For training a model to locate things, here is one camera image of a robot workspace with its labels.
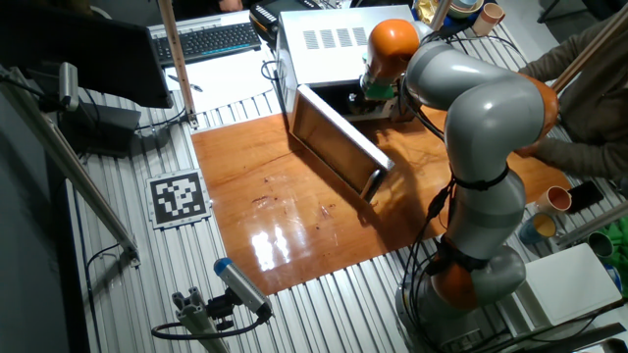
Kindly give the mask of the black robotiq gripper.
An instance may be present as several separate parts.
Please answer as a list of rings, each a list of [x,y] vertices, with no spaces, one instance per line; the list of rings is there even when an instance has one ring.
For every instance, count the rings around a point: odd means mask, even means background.
[[[351,113],[366,113],[367,103],[364,92],[361,90],[350,92],[347,96],[347,106]]]

